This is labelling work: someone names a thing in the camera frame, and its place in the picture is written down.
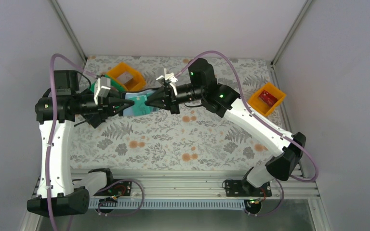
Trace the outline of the aluminium rail frame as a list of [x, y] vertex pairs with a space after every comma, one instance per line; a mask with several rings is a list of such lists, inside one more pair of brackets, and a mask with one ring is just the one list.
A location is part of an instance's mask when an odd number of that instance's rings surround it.
[[[245, 208], [248, 197], [227, 197], [225, 179], [238, 180], [244, 171], [128, 170], [113, 169], [117, 179], [137, 181], [131, 195], [119, 199], [239, 199]], [[257, 215], [243, 210], [111, 209], [99, 215], [55, 219], [59, 231], [329, 231], [317, 185], [290, 179], [270, 182], [272, 195], [261, 203]]]

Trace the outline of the green bin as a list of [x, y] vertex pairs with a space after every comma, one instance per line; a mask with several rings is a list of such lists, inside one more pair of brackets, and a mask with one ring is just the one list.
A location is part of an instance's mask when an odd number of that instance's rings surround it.
[[[108, 77], [108, 76], [103, 76], [103, 77], [107, 77], [107, 78], [109, 78], [111, 80], [111, 90], [120, 91], [120, 92], [124, 92], [126, 90], [121, 84], [119, 84], [117, 81], [111, 79], [110, 77]], [[92, 93], [94, 93], [94, 85], [95, 85], [95, 82], [89, 88]]]

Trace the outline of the black bin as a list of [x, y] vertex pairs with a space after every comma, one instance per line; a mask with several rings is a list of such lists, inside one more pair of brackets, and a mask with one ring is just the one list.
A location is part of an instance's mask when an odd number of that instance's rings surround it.
[[86, 122], [93, 128], [97, 128], [105, 122], [105, 120], [99, 114], [83, 115], [83, 117]]

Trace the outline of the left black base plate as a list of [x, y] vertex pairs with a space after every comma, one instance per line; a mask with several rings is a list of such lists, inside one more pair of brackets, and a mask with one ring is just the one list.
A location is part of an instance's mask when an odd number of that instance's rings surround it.
[[132, 181], [119, 182], [105, 191], [97, 192], [94, 196], [130, 196], [132, 188]]

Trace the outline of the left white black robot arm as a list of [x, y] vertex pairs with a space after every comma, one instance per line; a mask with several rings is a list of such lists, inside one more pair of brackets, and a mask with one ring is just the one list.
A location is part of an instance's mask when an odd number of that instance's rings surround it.
[[44, 217], [80, 215], [87, 212], [90, 197], [112, 182], [111, 171], [100, 168], [73, 183], [68, 154], [69, 136], [76, 115], [99, 116], [104, 122], [134, 105], [109, 87], [107, 78], [97, 81], [100, 90], [79, 90], [78, 72], [55, 70], [50, 92], [35, 105], [42, 141], [42, 165], [36, 196], [28, 200], [31, 213]]

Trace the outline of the black card holder wallet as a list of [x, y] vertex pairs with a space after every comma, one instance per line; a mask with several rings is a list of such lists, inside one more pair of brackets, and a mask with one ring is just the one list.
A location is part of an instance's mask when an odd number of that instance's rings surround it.
[[[142, 91], [137, 91], [137, 92], [124, 92], [122, 95], [124, 96], [124, 99], [127, 99], [127, 100], [129, 100], [132, 97], [139, 96], [139, 95], [148, 95], [149, 97], [157, 89], [158, 88], [150, 88], [150, 89], [144, 89]], [[120, 113], [120, 116], [133, 116], [131, 107], [122, 111], [122, 113]]]

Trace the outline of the orange bin back left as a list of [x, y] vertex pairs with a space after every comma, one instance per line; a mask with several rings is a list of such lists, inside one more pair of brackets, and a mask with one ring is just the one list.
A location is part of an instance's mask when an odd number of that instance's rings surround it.
[[124, 62], [111, 68], [106, 76], [121, 84], [126, 89], [124, 92], [139, 91], [146, 85], [143, 75]]

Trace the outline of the floral patterned table mat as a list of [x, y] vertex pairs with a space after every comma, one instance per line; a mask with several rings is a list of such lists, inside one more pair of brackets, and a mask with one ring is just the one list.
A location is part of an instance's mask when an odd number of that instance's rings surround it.
[[[207, 58], [218, 83], [238, 91], [231, 68], [221, 58]], [[106, 74], [124, 62], [139, 71], [145, 88], [159, 87], [156, 72], [165, 67], [179, 72], [192, 58], [146, 56], [90, 56], [85, 69]], [[265, 60], [231, 59], [248, 99], [271, 77]], [[87, 122], [70, 135], [72, 168], [149, 170], [248, 170], [270, 157], [268, 149], [234, 123], [203, 107], [180, 105], [180, 114], [161, 110], [139, 117], [112, 117], [97, 128]]]

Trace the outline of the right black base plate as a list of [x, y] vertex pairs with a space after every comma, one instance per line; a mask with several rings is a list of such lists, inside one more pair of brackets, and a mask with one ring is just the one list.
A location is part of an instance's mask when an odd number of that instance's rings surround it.
[[261, 187], [254, 187], [247, 181], [225, 179], [222, 182], [222, 188], [225, 190], [227, 197], [264, 197], [272, 195], [270, 182], [263, 184]]

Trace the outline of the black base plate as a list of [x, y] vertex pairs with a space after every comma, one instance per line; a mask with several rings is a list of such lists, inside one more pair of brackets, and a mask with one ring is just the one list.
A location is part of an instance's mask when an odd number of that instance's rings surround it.
[[254, 187], [247, 181], [225, 179], [222, 182], [222, 188], [225, 190], [227, 197], [264, 197], [272, 195], [270, 182], [263, 184], [261, 187]]
[[94, 196], [130, 196], [132, 188], [132, 181], [119, 182], [105, 191], [97, 192]]

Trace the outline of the red card in bin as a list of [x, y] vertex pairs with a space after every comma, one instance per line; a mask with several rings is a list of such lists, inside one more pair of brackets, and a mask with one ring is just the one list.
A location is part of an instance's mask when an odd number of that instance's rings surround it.
[[264, 102], [266, 103], [269, 107], [273, 106], [277, 101], [278, 99], [273, 96], [270, 92], [266, 91], [266, 90], [263, 90], [260, 94], [259, 94], [259, 98]]

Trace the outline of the orange bin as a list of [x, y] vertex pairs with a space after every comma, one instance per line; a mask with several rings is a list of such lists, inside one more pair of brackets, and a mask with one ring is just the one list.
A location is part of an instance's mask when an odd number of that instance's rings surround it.
[[126, 89], [124, 92], [139, 91], [146, 85], [143, 75], [124, 62], [111, 68], [106, 76], [121, 84]]
[[286, 94], [270, 82], [255, 92], [248, 104], [263, 116], [269, 116], [286, 98]]

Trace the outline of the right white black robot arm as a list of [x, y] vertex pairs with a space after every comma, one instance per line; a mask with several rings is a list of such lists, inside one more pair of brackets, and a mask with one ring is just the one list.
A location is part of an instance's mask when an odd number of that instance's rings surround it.
[[178, 114], [180, 104], [200, 100], [207, 111], [238, 125], [270, 152], [268, 160], [252, 167], [243, 181], [254, 188], [273, 179], [287, 181], [303, 155], [301, 148], [305, 135], [292, 134], [250, 108], [241, 94], [217, 82], [214, 68], [207, 60], [194, 59], [187, 69], [189, 84], [176, 86], [173, 73], [157, 77], [162, 86], [148, 97], [145, 104]]

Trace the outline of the orange bin right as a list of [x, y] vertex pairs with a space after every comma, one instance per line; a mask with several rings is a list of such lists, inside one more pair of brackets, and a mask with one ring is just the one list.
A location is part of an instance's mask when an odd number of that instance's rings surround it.
[[263, 116], [269, 116], [286, 98], [286, 94], [270, 82], [255, 92], [248, 104]]

